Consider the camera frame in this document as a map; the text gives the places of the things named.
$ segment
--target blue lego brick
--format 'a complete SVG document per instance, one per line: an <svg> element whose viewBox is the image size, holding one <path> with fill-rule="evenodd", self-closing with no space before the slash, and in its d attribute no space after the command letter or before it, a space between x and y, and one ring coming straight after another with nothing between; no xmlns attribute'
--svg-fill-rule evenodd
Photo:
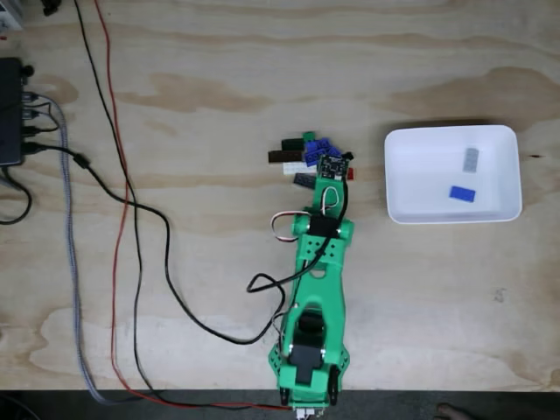
<svg viewBox="0 0 560 420"><path fill-rule="evenodd" d="M336 158L340 158L342 156L342 152L334 146L327 149L326 154L329 156L335 156Z"/></svg>
<svg viewBox="0 0 560 420"><path fill-rule="evenodd" d="M469 203L474 202L474 194L476 194L476 191L474 190L469 190L468 188L455 185L451 187L451 191L449 192L449 196L452 199L468 201Z"/></svg>
<svg viewBox="0 0 560 420"><path fill-rule="evenodd" d="M318 142L307 142L305 144L305 152L311 153L312 151L316 151L319 148Z"/></svg>
<svg viewBox="0 0 560 420"><path fill-rule="evenodd" d="M326 154L325 149L317 149L315 151L308 151L305 153L305 162L307 166L314 166L317 164L321 156Z"/></svg>
<svg viewBox="0 0 560 420"><path fill-rule="evenodd" d="M326 137L317 140L317 146L319 149L330 149L332 147L331 142Z"/></svg>

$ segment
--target gray braided cable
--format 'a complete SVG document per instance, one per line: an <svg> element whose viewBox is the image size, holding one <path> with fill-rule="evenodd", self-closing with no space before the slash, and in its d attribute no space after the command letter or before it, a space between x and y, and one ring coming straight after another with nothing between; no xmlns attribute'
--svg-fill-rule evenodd
<svg viewBox="0 0 560 420"><path fill-rule="evenodd" d="M60 108L60 105L42 94L38 95L46 101L49 101L58 111L59 118L58 122L60 124L59 131L59 146L67 148L68 147L68 130L67 122L64 117L64 113ZM124 401L113 401L105 398L99 393L97 387L95 386L94 379L89 371L88 364L86 363L86 358L84 356L83 345L82 345L82 324L81 324L81 300L80 300L80 278L78 273L78 263L76 262L76 248L74 245L74 218L72 216L72 186L70 184L70 169L69 160L66 153L60 153L60 173L62 176L62 182L64 186L64 200L65 206L65 228L66 228L66 252L68 255L68 263L70 265L70 275L72 277L73 285L73 297L72 297L72 307L73 307L73 337L74 344L76 346L76 355L78 356L78 367L80 368L81 375L86 383L87 390L89 394L99 403L103 405L117 405L120 403L127 403L133 400Z"/></svg>

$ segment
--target green plastic part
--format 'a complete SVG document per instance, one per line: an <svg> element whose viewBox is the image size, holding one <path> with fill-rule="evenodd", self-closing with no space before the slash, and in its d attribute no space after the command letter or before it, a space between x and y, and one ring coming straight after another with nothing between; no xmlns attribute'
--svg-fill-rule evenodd
<svg viewBox="0 0 560 420"><path fill-rule="evenodd" d="M321 178L318 175L313 204L305 209L310 214L320 214L321 195L327 187L325 196L327 205L336 200L336 189L339 202L336 206L327 207L325 215L339 217L344 199L342 181ZM322 236L307 234L310 217L297 215L292 223L292 233L298 238L296 271L300 271L309 263L321 248ZM281 339L269 353L269 364L277 378L277 386L287 396L287 405L296 408L324 409L331 405L329 398L329 382L332 368L338 369L338 391L342 390L342 376L350 363L350 356L343 344L346 307L342 290L342 269L346 248L352 241L354 224L344 219L339 228L339 238L331 239L315 268L296 280L292 285L290 305L282 319ZM311 382L297 381L297 368L290 363L291 347L294 337L301 334L298 321L304 312L320 314L324 327L319 334L323 342L321 349L321 367L312 370Z"/></svg>
<svg viewBox="0 0 560 420"><path fill-rule="evenodd" d="M315 141L315 132L314 131L306 131L302 137L304 138L304 143L314 142Z"/></svg>

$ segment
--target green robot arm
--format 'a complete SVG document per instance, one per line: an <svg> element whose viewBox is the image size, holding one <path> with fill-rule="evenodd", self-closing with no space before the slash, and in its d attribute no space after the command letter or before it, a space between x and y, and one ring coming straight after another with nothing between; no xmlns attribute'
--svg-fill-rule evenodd
<svg viewBox="0 0 560 420"><path fill-rule="evenodd" d="M340 160L343 165L333 169L333 162ZM354 224L343 219L334 238L329 240L326 233L333 231L347 200L346 172L344 158L323 157L313 204L305 209L310 215L297 215L292 224L292 233L298 238L296 272L316 257L324 241L329 241L314 268L294 282L280 340L269 354L282 403L294 409L323 410L334 405L350 361L343 345L346 309L342 269Z"/></svg>

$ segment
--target white plastic bin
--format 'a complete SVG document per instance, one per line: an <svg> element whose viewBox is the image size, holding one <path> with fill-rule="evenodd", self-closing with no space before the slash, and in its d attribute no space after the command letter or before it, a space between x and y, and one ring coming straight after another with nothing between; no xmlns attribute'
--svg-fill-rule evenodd
<svg viewBox="0 0 560 420"><path fill-rule="evenodd" d="M465 170L469 149L478 151L475 171L473 162ZM397 223L511 221L522 211L517 137L505 125L391 131L385 176ZM450 197L453 186L475 191L472 202Z"/></svg>

